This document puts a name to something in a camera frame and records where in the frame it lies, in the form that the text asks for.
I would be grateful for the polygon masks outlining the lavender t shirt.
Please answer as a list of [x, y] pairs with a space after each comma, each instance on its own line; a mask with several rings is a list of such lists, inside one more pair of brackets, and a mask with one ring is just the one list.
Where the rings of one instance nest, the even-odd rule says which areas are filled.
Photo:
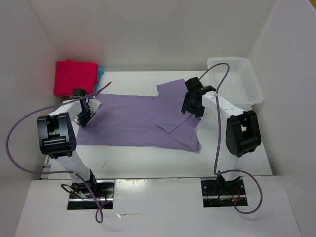
[[157, 96], [99, 94], [94, 117], [77, 134], [79, 145], [159, 147], [198, 153], [200, 120], [181, 112], [184, 79], [157, 85]]

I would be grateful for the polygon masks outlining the magenta t shirt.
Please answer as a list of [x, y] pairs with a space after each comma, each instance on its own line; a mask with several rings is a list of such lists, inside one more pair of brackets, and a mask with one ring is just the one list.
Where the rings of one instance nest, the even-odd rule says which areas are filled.
[[98, 82], [98, 65], [92, 62], [76, 62], [71, 60], [57, 61], [54, 95], [70, 96], [73, 89], [84, 89], [88, 94], [93, 92]]

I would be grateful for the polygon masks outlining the cyan t shirt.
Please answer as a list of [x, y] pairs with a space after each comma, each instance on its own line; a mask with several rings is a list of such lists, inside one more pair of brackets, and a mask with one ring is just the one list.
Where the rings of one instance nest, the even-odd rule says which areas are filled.
[[93, 86], [93, 92], [98, 90], [99, 85], [101, 83], [102, 76], [104, 75], [104, 73], [105, 73], [104, 70], [101, 67], [98, 67], [97, 78], [96, 78], [96, 82], [95, 82], [95, 84]]

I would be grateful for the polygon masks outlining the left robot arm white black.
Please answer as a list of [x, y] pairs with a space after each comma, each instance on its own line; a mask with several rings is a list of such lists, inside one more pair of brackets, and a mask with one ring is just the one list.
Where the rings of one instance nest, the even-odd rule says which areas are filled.
[[98, 193], [96, 178], [87, 168], [76, 152], [77, 140], [72, 122], [79, 127], [86, 127], [101, 103], [95, 99], [85, 98], [84, 89], [73, 90], [71, 103], [65, 101], [62, 106], [46, 116], [37, 118], [39, 148], [44, 155], [57, 160], [72, 178], [72, 189], [93, 197]]

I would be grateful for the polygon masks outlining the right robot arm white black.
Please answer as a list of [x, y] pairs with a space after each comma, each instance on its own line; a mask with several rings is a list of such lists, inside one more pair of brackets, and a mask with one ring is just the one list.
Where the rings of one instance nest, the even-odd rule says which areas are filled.
[[205, 109], [217, 114], [218, 139], [215, 154], [214, 174], [216, 188], [228, 194], [240, 179], [240, 158], [252, 153], [261, 145], [261, 133], [257, 115], [245, 111], [218, 94], [212, 86], [203, 86], [195, 77], [185, 82], [185, 94], [181, 112], [202, 118]]

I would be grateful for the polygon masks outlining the white plastic basket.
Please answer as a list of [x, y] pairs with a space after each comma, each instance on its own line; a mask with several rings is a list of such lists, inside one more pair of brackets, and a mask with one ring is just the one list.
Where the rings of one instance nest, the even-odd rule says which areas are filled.
[[251, 107], [264, 101], [258, 78], [247, 58], [209, 58], [207, 67], [210, 68], [219, 63], [230, 65], [228, 75], [219, 88], [221, 96], [240, 108]]

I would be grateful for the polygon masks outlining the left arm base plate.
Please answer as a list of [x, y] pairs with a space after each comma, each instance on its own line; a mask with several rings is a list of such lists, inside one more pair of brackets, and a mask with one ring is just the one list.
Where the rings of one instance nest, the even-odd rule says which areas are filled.
[[[74, 184], [62, 184], [61, 187], [69, 194], [68, 210], [98, 209], [96, 202], [87, 188], [84, 188], [82, 191], [75, 191]], [[102, 209], [113, 209], [115, 182], [113, 180], [99, 180], [97, 181], [97, 187], [99, 189], [93, 192], [99, 205]]]

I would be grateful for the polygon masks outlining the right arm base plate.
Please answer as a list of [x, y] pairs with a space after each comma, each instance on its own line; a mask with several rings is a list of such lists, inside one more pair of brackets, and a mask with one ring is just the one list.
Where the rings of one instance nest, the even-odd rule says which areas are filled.
[[225, 181], [224, 178], [201, 179], [203, 207], [248, 206], [246, 192], [241, 178]]

